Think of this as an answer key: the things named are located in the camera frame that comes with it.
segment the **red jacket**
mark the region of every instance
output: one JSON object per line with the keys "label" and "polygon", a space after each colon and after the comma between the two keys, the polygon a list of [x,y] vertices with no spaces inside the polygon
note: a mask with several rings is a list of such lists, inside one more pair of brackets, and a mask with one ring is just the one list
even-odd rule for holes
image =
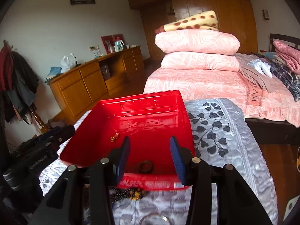
{"label": "red jacket", "polygon": [[14,69],[14,61],[11,58],[10,49],[4,43],[0,52],[0,90],[8,91],[13,89],[11,75]]}

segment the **yellow blanket with brown spots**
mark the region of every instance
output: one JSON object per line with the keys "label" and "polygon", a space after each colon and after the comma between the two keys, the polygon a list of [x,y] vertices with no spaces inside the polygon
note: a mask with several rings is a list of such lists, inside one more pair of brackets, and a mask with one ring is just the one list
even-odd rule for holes
{"label": "yellow blanket with brown spots", "polygon": [[205,29],[205,30],[218,30],[218,20],[214,11],[207,11],[195,14],[185,19],[178,20],[170,24],[160,26],[155,30],[156,34],[166,31],[175,31],[183,29]]}

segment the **folded pink blanket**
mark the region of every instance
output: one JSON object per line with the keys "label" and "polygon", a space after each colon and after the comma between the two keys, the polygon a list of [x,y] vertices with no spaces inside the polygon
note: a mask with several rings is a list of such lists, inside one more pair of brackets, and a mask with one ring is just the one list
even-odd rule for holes
{"label": "folded pink blanket", "polygon": [[275,51],[286,62],[290,70],[296,74],[300,74],[300,51],[279,40],[275,40],[273,45],[275,46]]}
{"label": "folded pink blanket", "polygon": [[161,62],[163,69],[211,69],[239,71],[235,56],[200,52],[172,52],[165,55]]}
{"label": "folded pink blanket", "polygon": [[232,34],[197,29],[162,32],[156,35],[155,43],[165,53],[185,51],[233,55],[240,47],[240,42]]}

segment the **gray floral bedspread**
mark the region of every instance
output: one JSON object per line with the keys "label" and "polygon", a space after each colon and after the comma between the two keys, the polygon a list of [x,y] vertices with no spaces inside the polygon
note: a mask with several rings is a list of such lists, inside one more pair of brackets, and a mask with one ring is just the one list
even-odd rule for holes
{"label": "gray floral bedspread", "polygon": [[[273,179],[242,110],[228,99],[186,101],[185,106],[193,131],[196,156],[208,164],[223,167],[231,163],[256,194],[273,224],[278,210]],[[75,124],[77,129],[86,112]],[[61,145],[60,154],[67,142]],[[44,195],[66,169],[56,160],[40,175]],[[140,201],[124,199],[113,205],[116,225],[139,224],[142,217],[158,212],[167,216],[173,225],[184,225],[188,214],[191,187],[186,190],[148,192]],[[212,185],[211,224],[217,223],[217,189]]]}

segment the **gold object in red bin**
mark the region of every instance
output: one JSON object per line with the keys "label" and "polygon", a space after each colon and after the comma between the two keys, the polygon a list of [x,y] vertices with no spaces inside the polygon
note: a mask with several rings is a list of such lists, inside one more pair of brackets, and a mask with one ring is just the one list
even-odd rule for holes
{"label": "gold object in red bin", "polygon": [[111,142],[114,142],[119,137],[119,133],[116,133],[113,137],[110,138]]}

